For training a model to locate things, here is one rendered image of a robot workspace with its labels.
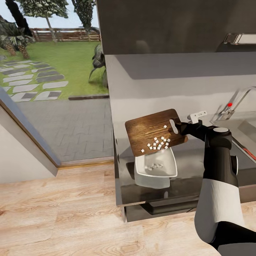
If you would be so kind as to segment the parer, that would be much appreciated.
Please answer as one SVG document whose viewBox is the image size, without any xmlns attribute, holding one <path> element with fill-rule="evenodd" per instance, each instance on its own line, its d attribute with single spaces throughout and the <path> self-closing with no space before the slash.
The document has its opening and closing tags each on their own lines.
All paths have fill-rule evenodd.
<svg viewBox="0 0 256 256">
<path fill-rule="evenodd" d="M 243 147 L 233 136 L 232 136 L 233 140 L 240 146 L 242 147 L 242 149 L 248 153 L 255 161 L 256 161 L 256 157 L 250 152 L 248 151 L 245 147 Z"/>
</svg>

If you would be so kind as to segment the bowl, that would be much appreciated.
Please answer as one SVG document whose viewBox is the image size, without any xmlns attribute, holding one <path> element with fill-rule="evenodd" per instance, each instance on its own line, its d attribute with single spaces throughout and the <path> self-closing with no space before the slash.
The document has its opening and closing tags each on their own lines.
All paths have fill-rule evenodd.
<svg viewBox="0 0 256 256">
<path fill-rule="evenodd" d="M 152 167 L 163 164 L 163 167 Z M 139 175 L 150 176 L 150 177 L 176 177 L 177 176 L 177 166 L 175 157 L 171 147 L 158 150 L 153 153 L 148 153 L 139 157 L 135 157 L 135 167 Z M 149 170 L 149 167 L 152 170 Z"/>
</svg>

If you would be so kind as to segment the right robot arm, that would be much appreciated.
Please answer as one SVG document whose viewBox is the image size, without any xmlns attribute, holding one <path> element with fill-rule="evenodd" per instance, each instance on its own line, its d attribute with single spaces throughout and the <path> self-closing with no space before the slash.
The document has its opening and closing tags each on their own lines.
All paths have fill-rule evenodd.
<svg viewBox="0 0 256 256">
<path fill-rule="evenodd" d="M 199 238 L 222 256 L 256 256 L 256 232 L 245 226 L 240 204 L 238 159 L 231 156 L 232 133 L 228 128 L 203 126 L 198 118 L 206 111 L 175 124 L 180 135 L 190 134 L 205 142 L 202 188 L 194 217 Z"/>
</svg>

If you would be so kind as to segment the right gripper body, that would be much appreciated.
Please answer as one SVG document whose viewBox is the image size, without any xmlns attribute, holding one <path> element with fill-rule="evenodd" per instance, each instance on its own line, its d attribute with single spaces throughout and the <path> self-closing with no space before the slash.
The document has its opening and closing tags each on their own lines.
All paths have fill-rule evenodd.
<svg viewBox="0 0 256 256">
<path fill-rule="evenodd" d="M 190 134 L 194 137 L 196 137 L 196 130 L 202 125 L 202 120 L 198 120 L 198 122 L 189 124 L 189 123 L 183 123 L 182 125 L 179 125 L 180 129 L 180 135 L 187 135 Z"/>
</svg>

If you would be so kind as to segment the cutting board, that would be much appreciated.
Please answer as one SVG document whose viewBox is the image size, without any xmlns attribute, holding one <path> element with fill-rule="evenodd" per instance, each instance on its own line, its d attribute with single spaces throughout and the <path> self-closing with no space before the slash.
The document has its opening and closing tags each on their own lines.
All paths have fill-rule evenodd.
<svg viewBox="0 0 256 256">
<path fill-rule="evenodd" d="M 126 132 L 130 141 L 133 155 L 139 157 L 148 153 L 158 151 L 157 147 L 160 143 L 164 143 L 160 150 L 168 147 L 180 145 L 188 141 L 187 135 L 180 135 L 180 131 L 176 134 L 171 126 L 170 120 L 175 124 L 182 125 L 175 109 L 164 110 L 155 114 L 131 119 L 125 122 Z M 164 128 L 164 126 L 167 126 Z M 164 140 L 161 139 L 164 137 Z M 168 142 L 167 140 L 171 141 Z M 156 141 L 158 140 L 158 143 Z M 153 143 L 156 143 L 154 146 Z M 149 146 L 148 146 L 149 145 Z M 152 147 L 152 149 L 150 149 Z M 156 147 L 156 150 L 153 149 Z"/>
</svg>

